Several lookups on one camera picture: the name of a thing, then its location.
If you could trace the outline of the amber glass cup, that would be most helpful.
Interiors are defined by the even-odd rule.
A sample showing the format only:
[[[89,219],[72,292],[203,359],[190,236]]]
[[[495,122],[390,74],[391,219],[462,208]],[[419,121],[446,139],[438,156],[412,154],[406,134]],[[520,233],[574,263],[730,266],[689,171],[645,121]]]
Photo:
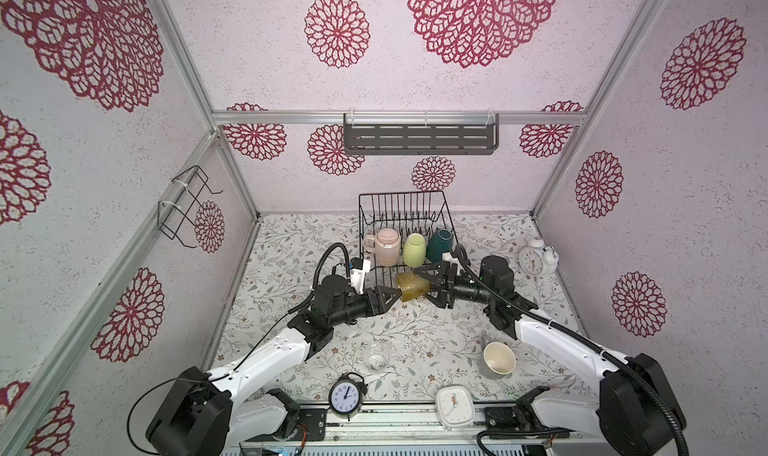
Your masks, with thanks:
[[[418,299],[432,290],[431,283],[414,272],[398,273],[395,280],[402,302]]]

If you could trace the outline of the light green mug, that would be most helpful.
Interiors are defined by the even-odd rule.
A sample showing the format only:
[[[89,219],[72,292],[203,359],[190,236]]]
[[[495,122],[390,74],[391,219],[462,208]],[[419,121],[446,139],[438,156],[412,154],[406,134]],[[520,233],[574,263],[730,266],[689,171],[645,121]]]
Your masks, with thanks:
[[[425,263],[427,240],[419,233],[410,234],[403,245],[403,263],[411,268],[420,267]]]

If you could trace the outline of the dark green mug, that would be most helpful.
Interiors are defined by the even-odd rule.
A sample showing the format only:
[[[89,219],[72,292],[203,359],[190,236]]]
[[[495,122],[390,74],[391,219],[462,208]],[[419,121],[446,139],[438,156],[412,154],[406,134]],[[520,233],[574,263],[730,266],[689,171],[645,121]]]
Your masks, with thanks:
[[[453,241],[454,235],[451,230],[437,229],[428,242],[426,258],[431,263],[440,262],[443,254],[452,250]]]

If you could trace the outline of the pink iridescent mug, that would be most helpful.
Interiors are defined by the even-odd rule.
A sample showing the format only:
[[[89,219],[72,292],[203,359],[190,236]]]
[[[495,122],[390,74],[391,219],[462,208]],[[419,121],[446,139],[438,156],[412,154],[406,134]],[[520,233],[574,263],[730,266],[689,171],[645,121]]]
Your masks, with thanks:
[[[364,237],[363,249],[366,253],[372,254],[376,266],[395,266],[400,259],[400,234],[393,228],[383,228],[375,234]]]

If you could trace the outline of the clear drinking glass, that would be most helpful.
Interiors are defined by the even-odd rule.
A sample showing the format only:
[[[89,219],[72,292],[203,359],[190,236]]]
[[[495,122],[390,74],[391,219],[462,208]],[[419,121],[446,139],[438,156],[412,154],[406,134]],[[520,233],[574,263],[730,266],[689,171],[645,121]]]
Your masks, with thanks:
[[[363,349],[363,360],[372,372],[382,371],[390,362],[390,347],[386,343],[374,341]]]

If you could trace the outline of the grey cream mug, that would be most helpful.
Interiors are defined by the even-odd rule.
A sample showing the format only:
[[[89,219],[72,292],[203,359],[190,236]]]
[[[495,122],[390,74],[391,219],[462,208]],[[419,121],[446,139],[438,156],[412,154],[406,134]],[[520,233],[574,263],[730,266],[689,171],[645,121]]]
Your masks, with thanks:
[[[513,350],[506,344],[493,341],[483,348],[479,363],[480,373],[492,380],[500,380],[510,376],[517,366],[517,358]]]

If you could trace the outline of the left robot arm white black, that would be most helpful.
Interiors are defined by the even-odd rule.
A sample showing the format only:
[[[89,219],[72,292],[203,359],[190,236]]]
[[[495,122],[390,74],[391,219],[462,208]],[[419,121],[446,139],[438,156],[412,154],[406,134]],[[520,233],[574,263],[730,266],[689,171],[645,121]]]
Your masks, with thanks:
[[[149,423],[146,440],[160,455],[219,455],[256,436],[290,436],[299,404],[281,390],[258,399],[253,394],[320,352],[336,326],[385,314],[401,295],[385,286],[357,291],[343,276],[324,277],[271,340],[223,366],[183,371]]]

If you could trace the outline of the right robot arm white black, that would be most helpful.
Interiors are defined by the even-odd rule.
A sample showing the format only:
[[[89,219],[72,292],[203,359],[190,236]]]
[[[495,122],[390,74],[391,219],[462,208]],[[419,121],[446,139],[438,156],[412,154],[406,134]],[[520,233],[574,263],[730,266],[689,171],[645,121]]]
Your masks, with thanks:
[[[539,386],[521,397],[522,437],[584,433],[601,437],[620,455],[678,455],[690,448],[685,417],[660,364],[641,353],[612,351],[551,319],[515,289],[514,272],[499,256],[486,256],[474,273],[466,257],[416,269],[431,284],[430,301],[450,309],[457,300],[484,307],[491,324],[568,367],[596,393],[596,401],[569,399]]]

